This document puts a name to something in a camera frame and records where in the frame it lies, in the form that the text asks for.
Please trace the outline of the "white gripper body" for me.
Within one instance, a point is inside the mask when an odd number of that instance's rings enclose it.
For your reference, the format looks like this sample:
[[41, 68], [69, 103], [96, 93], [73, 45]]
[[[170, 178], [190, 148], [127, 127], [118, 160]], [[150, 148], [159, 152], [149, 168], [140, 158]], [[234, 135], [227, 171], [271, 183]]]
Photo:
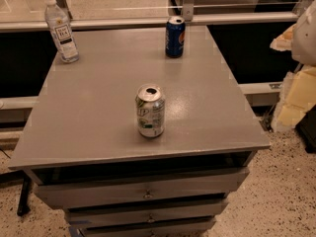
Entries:
[[299, 17], [293, 28], [292, 58], [304, 65], [316, 64], [316, 0]]

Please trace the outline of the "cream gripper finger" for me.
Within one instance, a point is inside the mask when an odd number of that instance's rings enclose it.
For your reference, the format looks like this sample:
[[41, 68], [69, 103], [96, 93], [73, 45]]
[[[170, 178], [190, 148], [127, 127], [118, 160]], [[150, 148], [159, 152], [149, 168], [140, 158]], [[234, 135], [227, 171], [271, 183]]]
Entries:
[[287, 51], [291, 50], [291, 43], [293, 39], [293, 30], [295, 25], [290, 26], [281, 35], [273, 39], [270, 44], [270, 48], [277, 51]]
[[316, 67], [304, 65], [283, 79], [271, 126], [274, 132], [295, 128], [316, 105]]

